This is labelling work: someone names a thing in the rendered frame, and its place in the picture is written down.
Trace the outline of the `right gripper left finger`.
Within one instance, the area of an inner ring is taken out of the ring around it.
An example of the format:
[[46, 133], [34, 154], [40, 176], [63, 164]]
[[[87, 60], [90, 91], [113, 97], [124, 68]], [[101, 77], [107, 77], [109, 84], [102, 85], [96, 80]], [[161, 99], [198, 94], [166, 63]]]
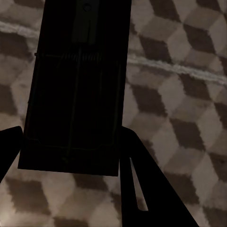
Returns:
[[20, 125], [0, 131], [0, 183], [21, 151], [22, 138]]

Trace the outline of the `mousetrap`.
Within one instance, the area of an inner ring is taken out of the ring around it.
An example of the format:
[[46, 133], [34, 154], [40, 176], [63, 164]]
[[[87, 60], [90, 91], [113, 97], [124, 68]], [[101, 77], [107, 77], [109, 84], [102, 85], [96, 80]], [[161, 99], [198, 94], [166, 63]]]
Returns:
[[131, 0], [45, 0], [18, 169], [117, 176]]

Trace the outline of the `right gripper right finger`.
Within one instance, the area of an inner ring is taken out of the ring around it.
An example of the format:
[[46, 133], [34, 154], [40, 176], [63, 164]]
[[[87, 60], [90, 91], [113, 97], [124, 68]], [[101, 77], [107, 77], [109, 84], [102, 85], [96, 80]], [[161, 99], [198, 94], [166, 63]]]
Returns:
[[[131, 161], [148, 211], [137, 206]], [[123, 227], [199, 227], [137, 134], [119, 126]]]

